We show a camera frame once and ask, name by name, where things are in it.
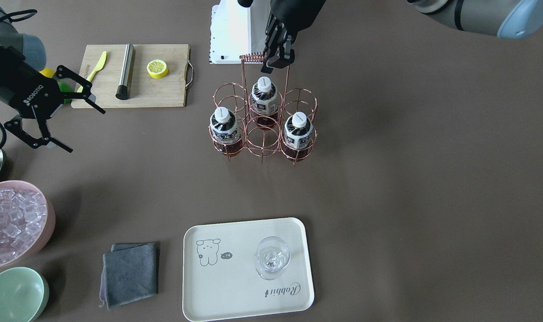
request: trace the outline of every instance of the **lemon slice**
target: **lemon slice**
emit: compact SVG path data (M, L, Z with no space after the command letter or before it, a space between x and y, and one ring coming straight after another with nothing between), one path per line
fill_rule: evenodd
M166 62L160 59L155 59L148 63L146 70L153 79L161 79L168 74Z

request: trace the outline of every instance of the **green bowl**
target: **green bowl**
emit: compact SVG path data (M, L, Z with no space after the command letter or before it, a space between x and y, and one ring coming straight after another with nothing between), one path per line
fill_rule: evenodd
M47 281L33 269L13 267L0 273L0 322L31 322L45 309Z

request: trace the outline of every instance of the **plastic bottle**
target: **plastic bottle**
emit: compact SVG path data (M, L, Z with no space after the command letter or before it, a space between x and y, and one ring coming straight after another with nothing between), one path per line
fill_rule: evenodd
M309 141L313 125L304 112L290 116L283 126L283 144L285 154L295 161L301 161L309 154Z
M263 76L257 80L257 83L253 84L251 89L251 97L249 100L249 105L251 109L257 112L258 114L268 116L277 121L278 119L278 109L281 102L277 102L277 88L271 82L269 77ZM273 128L275 122L268 118L256 117L255 122L263 127L263 130L268 130L268 128Z
M225 107L218 107L210 116L210 129L216 140L216 148L222 154L234 157L241 152L243 140L237 128L237 117Z

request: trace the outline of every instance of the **metal handle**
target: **metal handle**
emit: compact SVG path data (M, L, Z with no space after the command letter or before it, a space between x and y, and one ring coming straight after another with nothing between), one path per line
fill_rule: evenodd
M188 89L188 87L190 87L190 85L194 81L194 66L192 66L192 63L190 63L189 59L188 59L188 66L190 66L190 68L192 69L192 76L190 77L190 81L186 83L186 86L184 86L185 89Z

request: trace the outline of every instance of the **wooden cutting board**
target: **wooden cutting board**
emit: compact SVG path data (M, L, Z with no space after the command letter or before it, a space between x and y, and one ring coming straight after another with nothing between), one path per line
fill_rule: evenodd
M92 81L96 104L104 108L128 107L180 107L186 103L186 73L190 53L189 45L134 45L134 65L130 98L115 97L122 70L125 45L87 45L79 75L87 78L106 51L106 64ZM148 63L162 59L168 66L168 75L153 79L146 70ZM84 100L73 100L73 108L92 108Z

